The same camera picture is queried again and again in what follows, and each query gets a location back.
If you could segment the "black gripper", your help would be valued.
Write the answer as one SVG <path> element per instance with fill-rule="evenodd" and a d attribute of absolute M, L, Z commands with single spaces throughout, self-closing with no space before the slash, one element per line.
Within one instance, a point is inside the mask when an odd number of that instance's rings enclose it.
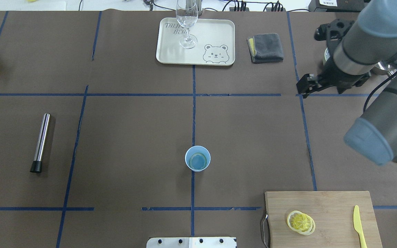
<path fill-rule="evenodd" d="M 349 75 L 342 72 L 334 63 L 328 59 L 324 64 L 321 74 L 304 74 L 296 83 L 298 92 L 301 92 L 303 99 L 306 99 L 313 92 L 318 92 L 320 85 L 323 87 L 335 86 L 339 94 L 353 87 L 360 87 L 369 80 L 371 73 L 362 75 Z"/>

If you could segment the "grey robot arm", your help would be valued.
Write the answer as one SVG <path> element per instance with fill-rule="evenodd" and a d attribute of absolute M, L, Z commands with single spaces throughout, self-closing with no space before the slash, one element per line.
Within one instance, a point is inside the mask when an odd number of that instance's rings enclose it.
<path fill-rule="evenodd" d="M 336 87 L 339 94 L 362 86 L 380 67 L 388 78 L 384 89 L 344 136 L 344 142 L 376 165 L 397 164 L 397 0 L 371 0 L 356 21 L 336 19 L 322 24 L 314 38 L 326 41 L 320 74 L 306 74 L 296 87 L 304 98 Z"/>

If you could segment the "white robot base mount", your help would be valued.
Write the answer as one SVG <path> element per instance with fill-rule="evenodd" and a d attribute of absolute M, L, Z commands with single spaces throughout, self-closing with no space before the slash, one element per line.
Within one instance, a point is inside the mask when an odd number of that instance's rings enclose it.
<path fill-rule="evenodd" d="M 236 248 L 235 237 L 153 237 L 147 248 Z"/>

